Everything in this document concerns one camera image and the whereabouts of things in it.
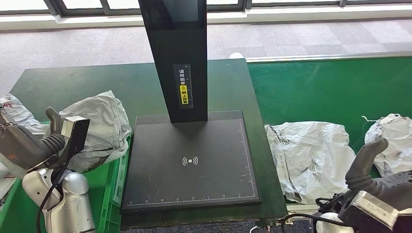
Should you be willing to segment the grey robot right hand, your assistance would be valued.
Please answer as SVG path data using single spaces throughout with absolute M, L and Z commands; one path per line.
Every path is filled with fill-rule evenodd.
M 403 211 L 412 207 L 412 171 L 401 171 L 383 178 L 372 178 L 370 175 L 375 157 L 388 145 L 385 138 L 364 144 L 345 175 L 345 183 L 353 195 L 365 191 Z

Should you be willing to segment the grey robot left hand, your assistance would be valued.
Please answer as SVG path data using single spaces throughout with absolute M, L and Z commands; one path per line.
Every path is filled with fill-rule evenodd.
M 63 121 L 52 108 L 46 109 L 50 120 L 50 134 L 40 139 L 27 128 L 13 123 L 3 107 L 0 108 L 0 153 L 12 164 L 27 172 L 51 167 L 65 146 L 61 135 Z

